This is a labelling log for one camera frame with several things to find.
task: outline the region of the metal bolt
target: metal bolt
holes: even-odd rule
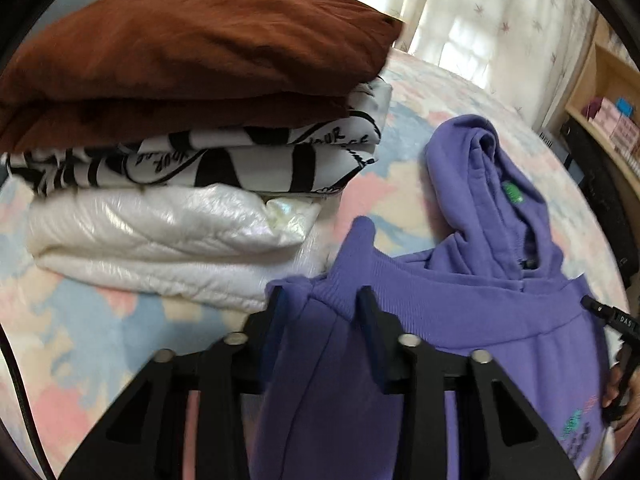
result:
[[[174,357],[175,357],[175,352],[173,350],[169,350],[168,348],[163,348],[162,350],[158,350],[154,354],[154,361],[156,363],[168,363]]]
[[[471,358],[481,365],[485,365],[494,360],[494,358],[486,350],[474,350],[471,352]]]
[[[398,338],[398,342],[402,346],[408,346],[409,348],[414,348],[420,344],[420,338],[414,334],[402,334]]]
[[[229,346],[243,345],[247,341],[249,341],[249,338],[244,332],[231,332],[225,335],[225,343]]]

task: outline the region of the white curtain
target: white curtain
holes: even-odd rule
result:
[[[396,47],[472,81],[535,130],[562,109],[593,33],[588,0],[360,0],[401,18]]]
[[[627,63],[630,67],[635,70],[638,70],[638,67],[634,63],[634,60],[631,59],[628,50],[625,47],[625,44],[622,43],[620,37],[611,29],[609,29],[609,38],[606,43],[606,47],[610,52],[618,56],[622,61]]]

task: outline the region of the stack of folded clothes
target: stack of folded clothes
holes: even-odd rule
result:
[[[100,0],[46,28],[0,77],[37,264],[246,310],[321,272],[400,31],[356,0]]]

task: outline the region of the floral bedspread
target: floral bedspread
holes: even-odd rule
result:
[[[335,226],[339,246],[358,215],[375,222],[376,245],[396,255],[432,247],[449,228],[419,157],[446,119],[491,120],[513,161],[548,201],[553,236],[568,276],[586,273],[591,290],[626,308],[609,245],[577,186],[544,143],[481,89],[438,67],[393,52],[384,77],[394,100],[380,161],[344,191]],[[31,192],[9,180],[0,192],[0,322],[22,370],[34,418],[58,473],[132,375],[160,348],[199,351],[243,316],[175,298],[106,290],[40,270],[24,246]],[[0,364],[0,418],[35,465],[8,371]]]

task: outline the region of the black plastic mount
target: black plastic mount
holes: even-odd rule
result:
[[[241,394],[260,394],[286,324],[277,287],[267,310],[198,354],[156,353],[104,414],[60,480],[180,480],[189,392],[200,391],[196,480],[249,480]],[[456,394],[460,480],[577,480],[572,462],[498,363],[436,350],[405,334],[372,290],[358,294],[373,377],[404,395],[394,480],[446,480],[445,391]]]
[[[488,352],[449,354],[405,334],[368,287],[358,295],[357,313],[373,377],[383,392],[404,394],[394,480],[447,479],[447,390],[456,394],[460,480],[579,478],[551,430]]]
[[[189,392],[200,392],[196,480],[249,480],[240,395],[260,394],[284,329],[281,288],[243,332],[185,356],[161,350],[82,442],[60,480],[179,480]]]

